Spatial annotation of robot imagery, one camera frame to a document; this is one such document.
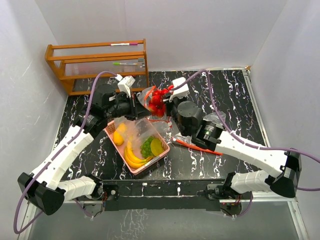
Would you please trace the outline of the green grape bunch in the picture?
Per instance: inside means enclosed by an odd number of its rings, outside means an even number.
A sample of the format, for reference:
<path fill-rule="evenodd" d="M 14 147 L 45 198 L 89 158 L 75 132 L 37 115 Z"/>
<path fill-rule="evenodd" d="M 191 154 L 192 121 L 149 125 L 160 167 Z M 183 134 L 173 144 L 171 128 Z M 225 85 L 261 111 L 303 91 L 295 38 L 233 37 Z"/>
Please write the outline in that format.
<path fill-rule="evenodd" d="M 140 153 L 142 154 L 144 159 L 148 157 L 154 157 L 154 154 L 151 151 L 151 143 L 154 140 L 154 138 L 155 137 L 153 136 L 148 137 L 140 146 Z"/>

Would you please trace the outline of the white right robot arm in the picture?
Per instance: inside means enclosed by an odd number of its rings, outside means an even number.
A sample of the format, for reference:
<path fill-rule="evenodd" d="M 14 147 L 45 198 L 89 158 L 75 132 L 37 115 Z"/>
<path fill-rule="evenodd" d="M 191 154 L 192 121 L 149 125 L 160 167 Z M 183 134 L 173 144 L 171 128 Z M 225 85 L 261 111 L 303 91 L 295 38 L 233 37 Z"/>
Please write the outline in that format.
<path fill-rule="evenodd" d="M 221 124 L 205 120 L 205 114 L 186 97 L 164 99 L 166 114 L 176 123 L 180 134 L 204 150 L 235 157 L 259 168 L 249 173 L 231 172 L 214 194 L 233 199 L 246 192 L 274 192 L 294 198 L 301 173 L 301 155 L 294 149 L 272 150 L 229 133 Z"/>

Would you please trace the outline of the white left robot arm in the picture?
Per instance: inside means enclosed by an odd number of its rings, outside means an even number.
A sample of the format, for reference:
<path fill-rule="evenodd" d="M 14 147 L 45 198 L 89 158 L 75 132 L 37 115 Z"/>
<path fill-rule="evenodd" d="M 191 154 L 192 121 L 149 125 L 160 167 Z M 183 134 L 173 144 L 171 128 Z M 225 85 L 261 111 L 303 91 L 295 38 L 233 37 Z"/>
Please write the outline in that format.
<path fill-rule="evenodd" d="M 54 214 L 65 201 L 82 196 L 99 199 L 104 189 L 101 179 L 85 175 L 62 181 L 65 172 L 111 120 L 125 117 L 135 121 L 150 115 L 151 112 L 139 101 L 136 93 L 116 92 L 110 84 L 93 88 L 89 102 L 83 106 L 56 149 L 30 174 L 23 172 L 18 177 L 25 199 L 48 216 Z"/>

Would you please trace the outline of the clear orange-zip bag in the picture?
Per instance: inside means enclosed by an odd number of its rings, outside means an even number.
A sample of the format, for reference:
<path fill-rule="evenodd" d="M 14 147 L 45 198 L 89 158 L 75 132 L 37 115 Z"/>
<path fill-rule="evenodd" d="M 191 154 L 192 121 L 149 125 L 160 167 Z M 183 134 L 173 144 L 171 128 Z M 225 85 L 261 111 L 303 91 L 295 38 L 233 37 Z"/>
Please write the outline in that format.
<path fill-rule="evenodd" d="M 152 87 L 154 86 L 146 88 L 138 95 L 139 101 L 146 108 L 147 93 Z M 166 146 L 166 134 L 171 130 L 171 123 L 167 115 L 162 118 L 150 115 L 134 121 L 126 120 L 125 125 L 127 129 L 124 136 L 124 142 L 127 145 L 127 142 L 131 141 L 132 150 L 139 158 L 144 159 L 141 154 L 141 145 L 150 136 L 161 140 L 164 151 L 168 149 Z"/>

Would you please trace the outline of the red strawberry bunch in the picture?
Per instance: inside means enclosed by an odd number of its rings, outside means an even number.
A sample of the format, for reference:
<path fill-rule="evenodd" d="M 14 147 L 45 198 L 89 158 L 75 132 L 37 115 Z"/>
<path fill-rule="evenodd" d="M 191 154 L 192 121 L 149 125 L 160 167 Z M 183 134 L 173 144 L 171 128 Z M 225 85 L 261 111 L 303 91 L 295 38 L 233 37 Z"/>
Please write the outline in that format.
<path fill-rule="evenodd" d="M 146 94 L 146 106 L 152 116 L 163 118 L 166 115 L 166 107 L 163 102 L 165 94 L 169 93 L 174 86 L 158 89 L 155 86 Z"/>

